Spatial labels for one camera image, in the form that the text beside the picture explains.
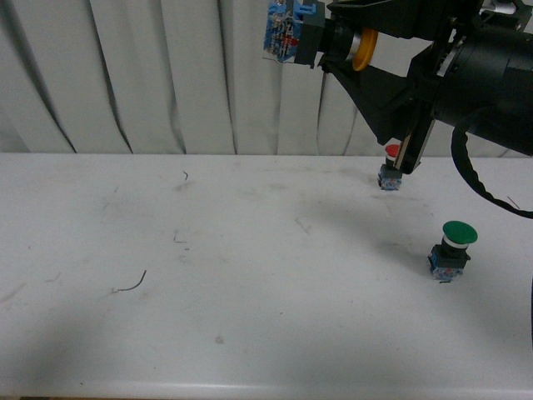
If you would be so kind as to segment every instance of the yellow ring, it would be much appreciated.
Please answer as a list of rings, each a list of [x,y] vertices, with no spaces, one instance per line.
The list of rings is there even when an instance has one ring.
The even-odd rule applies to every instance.
[[[353,58],[351,65],[354,71],[362,71],[366,68],[376,48],[377,31],[364,27],[361,32],[361,43],[357,49],[356,56]]]

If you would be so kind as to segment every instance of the curtain fold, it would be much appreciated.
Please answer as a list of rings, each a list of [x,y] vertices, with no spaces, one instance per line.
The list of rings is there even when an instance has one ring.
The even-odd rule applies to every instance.
[[[57,120],[78,153],[129,153],[87,2],[12,2]]]
[[[262,58],[267,4],[1,1],[0,151],[383,155],[333,76]],[[380,35],[371,64],[405,76],[427,45]],[[425,155],[449,156],[451,130]]]
[[[218,3],[162,0],[187,153],[234,154]]]
[[[159,2],[91,0],[124,134],[134,153],[183,153]]]

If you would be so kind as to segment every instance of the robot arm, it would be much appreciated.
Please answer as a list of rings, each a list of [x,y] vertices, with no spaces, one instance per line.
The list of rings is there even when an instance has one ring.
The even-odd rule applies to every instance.
[[[397,169],[412,173],[433,122],[448,123],[455,127],[454,161],[471,187],[533,218],[493,201],[466,152],[469,132],[533,155],[533,35],[523,32],[532,7],[521,0],[341,0],[328,6],[331,19],[325,19],[317,0],[277,5],[296,29],[290,42],[268,47],[273,36],[267,27],[265,49],[278,61],[292,55],[311,67],[316,53],[323,53],[319,65],[346,89],[377,141],[401,141]],[[412,59],[407,77],[398,77],[368,65],[378,32],[432,44]]]

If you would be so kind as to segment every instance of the white table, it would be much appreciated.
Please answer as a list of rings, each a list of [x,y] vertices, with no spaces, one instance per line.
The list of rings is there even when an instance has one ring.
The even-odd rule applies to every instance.
[[[383,161],[1,154],[0,394],[533,398],[533,222]],[[475,165],[533,208],[530,159]],[[439,284],[451,219],[480,239]]]

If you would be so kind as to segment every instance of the wire scrap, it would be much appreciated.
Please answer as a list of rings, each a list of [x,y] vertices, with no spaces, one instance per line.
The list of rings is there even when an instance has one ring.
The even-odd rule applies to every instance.
[[[139,281],[139,283],[135,286],[132,286],[128,289],[115,289],[113,288],[112,292],[113,293],[117,293],[117,292],[127,292],[128,290],[133,290],[134,288],[137,288],[141,283],[142,283],[142,280],[144,279],[144,276],[147,274],[147,270],[145,269],[144,272],[142,273],[142,276],[141,276],[141,280]]]
[[[509,196],[507,196],[507,198],[509,199],[509,201],[513,204],[515,204],[515,207],[518,208],[520,210],[520,207],[518,207],[518,204],[516,204],[512,198],[510,198]]]

